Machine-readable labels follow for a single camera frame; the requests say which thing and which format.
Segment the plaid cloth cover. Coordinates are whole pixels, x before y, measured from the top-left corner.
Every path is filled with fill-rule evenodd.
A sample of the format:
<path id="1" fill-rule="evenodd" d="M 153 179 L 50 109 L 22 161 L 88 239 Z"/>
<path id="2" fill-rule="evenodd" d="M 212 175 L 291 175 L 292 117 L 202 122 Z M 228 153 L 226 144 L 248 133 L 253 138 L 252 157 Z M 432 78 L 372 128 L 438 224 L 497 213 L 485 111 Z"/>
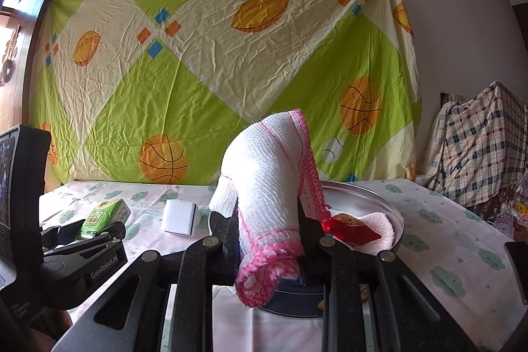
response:
<path id="1" fill-rule="evenodd" d="M 474 208 L 527 168 L 527 105 L 499 81 L 468 101 L 448 101 L 433 121 L 416 182 Z"/>

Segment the round cookie tin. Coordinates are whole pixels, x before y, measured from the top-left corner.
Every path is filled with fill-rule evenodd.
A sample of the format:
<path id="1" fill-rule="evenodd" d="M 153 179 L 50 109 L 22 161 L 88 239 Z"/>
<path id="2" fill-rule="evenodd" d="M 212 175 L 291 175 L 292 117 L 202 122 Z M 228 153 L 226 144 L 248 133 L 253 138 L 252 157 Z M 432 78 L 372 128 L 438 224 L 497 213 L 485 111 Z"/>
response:
<path id="1" fill-rule="evenodd" d="M 222 176 L 210 200 L 210 210 L 239 224 L 241 263 L 235 275 L 235 290 L 249 307 L 267 304 L 282 280 L 297 280 L 300 258 L 308 246 L 302 238 L 297 205 L 307 211 L 315 203 L 308 192 L 297 192 L 297 181 L 279 179 L 234 180 Z M 331 214 L 324 209 L 312 215 L 315 227 L 360 252 L 376 255 L 393 245 L 395 231 L 383 212 L 355 217 L 347 212 Z"/>

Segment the green yellow basketball sheet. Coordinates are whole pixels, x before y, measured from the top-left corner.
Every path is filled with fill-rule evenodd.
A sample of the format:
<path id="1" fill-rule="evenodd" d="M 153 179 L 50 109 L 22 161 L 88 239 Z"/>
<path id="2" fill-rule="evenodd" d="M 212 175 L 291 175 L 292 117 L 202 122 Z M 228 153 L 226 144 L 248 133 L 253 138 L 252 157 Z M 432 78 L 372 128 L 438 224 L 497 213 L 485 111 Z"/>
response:
<path id="1" fill-rule="evenodd" d="M 412 32 L 402 0 L 54 0 L 29 102 L 46 187 L 210 185 L 241 130 L 294 109 L 323 179 L 412 179 Z"/>

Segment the plastic bag of toys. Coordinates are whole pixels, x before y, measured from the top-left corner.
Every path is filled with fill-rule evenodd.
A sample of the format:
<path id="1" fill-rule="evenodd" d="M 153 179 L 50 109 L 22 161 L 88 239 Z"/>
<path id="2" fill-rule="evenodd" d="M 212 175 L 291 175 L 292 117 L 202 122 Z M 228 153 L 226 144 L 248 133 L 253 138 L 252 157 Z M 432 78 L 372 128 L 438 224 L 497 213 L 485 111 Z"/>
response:
<path id="1" fill-rule="evenodd" d="M 527 173 L 504 195 L 494 225 L 512 240 L 527 242 Z"/>

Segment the green tissue pack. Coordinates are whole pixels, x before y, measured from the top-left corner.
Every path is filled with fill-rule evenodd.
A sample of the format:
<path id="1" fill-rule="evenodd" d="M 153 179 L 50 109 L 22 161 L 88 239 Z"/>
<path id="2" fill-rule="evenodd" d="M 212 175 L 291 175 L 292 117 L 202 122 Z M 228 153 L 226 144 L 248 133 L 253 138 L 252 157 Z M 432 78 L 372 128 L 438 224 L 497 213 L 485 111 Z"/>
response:
<path id="1" fill-rule="evenodd" d="M 92 209 L 79 231 L 84 240 L 94 238 L 115 222 L 126 223 L 131 210 L 122 198 L 106 200 Z"/>

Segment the pink fluffy towel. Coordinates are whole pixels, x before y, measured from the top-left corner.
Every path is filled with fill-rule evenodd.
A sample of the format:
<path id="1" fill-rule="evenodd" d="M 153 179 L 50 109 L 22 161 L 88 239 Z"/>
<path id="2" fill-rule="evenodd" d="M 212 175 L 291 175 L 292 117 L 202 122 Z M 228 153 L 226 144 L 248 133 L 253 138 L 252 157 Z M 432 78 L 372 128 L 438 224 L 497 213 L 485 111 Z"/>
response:
<path id="1" fill-rule="evenodd" d="M 371 212 L 359 218 L 371 231 L 380 237 L 364 245 L 354 245 L 352 249 L 367 255 L 377 255 L 377 253 L 390 250 L 395 243 L 395 231 L 389 218 L 382 212 Z"/>

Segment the red drawstring pouch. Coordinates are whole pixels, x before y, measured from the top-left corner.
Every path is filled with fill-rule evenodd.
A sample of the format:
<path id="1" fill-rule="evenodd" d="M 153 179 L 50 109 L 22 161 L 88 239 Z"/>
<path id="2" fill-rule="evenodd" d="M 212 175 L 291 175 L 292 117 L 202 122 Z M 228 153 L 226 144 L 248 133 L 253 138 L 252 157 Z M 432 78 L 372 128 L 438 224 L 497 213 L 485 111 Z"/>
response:
<path id="1" fill-rule="evenodd" d="M 376 240 L 380 235 L 371 231 L 359 219 L 348 213 L 339 213 L 322 222 L 322 230 L 332 235 L 347 245 L 364 245 Z"/>

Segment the white sponge block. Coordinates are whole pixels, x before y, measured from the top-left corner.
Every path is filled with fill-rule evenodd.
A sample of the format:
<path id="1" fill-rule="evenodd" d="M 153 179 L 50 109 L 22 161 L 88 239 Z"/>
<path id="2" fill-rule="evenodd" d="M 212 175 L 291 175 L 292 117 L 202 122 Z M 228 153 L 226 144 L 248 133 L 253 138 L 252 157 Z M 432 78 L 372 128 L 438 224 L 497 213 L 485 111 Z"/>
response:
<path id="1" fill-rule="evenodd" d="M 162 214 L 162 230 L 177 235 L 191 236 L 197 208 L 196 204 L 191 201 L 167 200 Z"/>

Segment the pink white knitted cloth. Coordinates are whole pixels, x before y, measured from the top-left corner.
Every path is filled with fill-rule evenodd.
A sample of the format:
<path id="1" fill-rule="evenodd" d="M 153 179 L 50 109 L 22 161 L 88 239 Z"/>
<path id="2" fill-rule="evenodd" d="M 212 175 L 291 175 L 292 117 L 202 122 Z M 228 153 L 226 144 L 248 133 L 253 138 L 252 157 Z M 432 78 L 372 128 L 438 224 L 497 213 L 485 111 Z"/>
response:
<path id="1" fill-rule="evenodd" d="M 241 263 L 236 294 L 266 304 L 283 279 L 296 280 L 304 248 L 299 212 L 317 222 L 330 212 L 303 112 L 278 112 L 251 124 L 226 148 L 210 210 L 236 215 Z"/>

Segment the wooden door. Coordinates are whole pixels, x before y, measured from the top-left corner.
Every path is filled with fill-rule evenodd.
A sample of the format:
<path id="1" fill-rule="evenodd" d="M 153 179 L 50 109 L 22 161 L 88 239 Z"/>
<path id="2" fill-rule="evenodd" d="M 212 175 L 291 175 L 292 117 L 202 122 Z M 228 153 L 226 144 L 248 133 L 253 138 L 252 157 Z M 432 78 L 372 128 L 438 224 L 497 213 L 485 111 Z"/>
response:
<path id="1" fill-rule="evenodd" d="M 29 89 L 39 35 L 51 0 L 20 0 L 6 23 L 12 37 L 1 64 L 1 130 L 29 122 Z"/>

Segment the cloud print tablecloth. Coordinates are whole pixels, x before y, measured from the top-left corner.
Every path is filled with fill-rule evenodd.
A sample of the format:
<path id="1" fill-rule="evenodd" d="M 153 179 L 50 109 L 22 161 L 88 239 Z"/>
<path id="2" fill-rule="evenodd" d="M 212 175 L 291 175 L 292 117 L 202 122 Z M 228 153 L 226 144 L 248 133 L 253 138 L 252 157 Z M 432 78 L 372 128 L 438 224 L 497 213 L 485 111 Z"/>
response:
<path id="1" fill-rule="evenodd" d="M 166 186 L 76 181 L 40 197 L 42 227 L 86 218 L 99 203 L 122 199 L 130 208 L 124 247 L 129 260 L 148 249 L 163 255 L 184 250 L 191 239 L 163 230 L 168 200 L 191 201 L 209 214 L 210 186 Z M 505 234 L 441 194 L 407 179 L 329 182 L 323 188 L 334 213 L 364 216 L 396 207 L 405 223 L 398 257 L 415 273 L 480 348 L 497 351 L 526 312 Z M 217 351 L 317 351 L 322 323 L 244 306 L 227 287 L 213 290 Z"/>

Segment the door hanging ornament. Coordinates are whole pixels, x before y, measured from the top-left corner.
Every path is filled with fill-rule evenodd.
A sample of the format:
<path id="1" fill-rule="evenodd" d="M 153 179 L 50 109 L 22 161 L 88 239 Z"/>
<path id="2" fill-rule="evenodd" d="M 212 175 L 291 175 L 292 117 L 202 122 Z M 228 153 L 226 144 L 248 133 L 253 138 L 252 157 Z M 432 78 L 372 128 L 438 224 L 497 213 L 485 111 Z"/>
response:
<path id="1" fill-rule="evenodd" d="M 9 82 L 16 69 L 14 58 L 17 56 L 17 38 L 20 25 L 14 28 L 1 28 L 1 86 Z"/>

